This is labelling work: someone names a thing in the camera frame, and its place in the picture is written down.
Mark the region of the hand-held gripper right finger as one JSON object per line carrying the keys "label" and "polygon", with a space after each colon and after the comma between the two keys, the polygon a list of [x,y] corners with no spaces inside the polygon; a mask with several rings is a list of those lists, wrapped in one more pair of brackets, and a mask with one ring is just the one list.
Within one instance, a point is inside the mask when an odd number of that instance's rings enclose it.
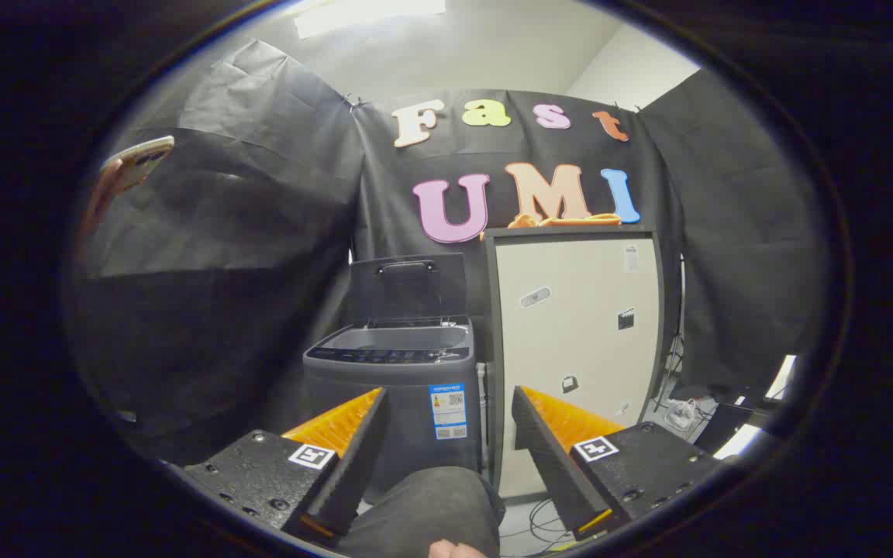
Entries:
{"label": "hand-held gripper right finger", "polygon": [[726,468],[654,422],[621,427],[528,386],[515,387],[512,418],[517,446],[577,541],[655,515]]}

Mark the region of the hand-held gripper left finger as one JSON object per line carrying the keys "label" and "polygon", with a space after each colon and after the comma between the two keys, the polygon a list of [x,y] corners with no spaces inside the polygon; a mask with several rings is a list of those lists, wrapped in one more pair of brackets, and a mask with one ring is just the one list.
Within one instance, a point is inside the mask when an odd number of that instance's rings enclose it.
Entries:
{"label": "hand-held gripper left finger", "polygon": [[379,387],[282,435],[251,431],[183,479],[259,529],[329,546],[350,530],[389,424]]}

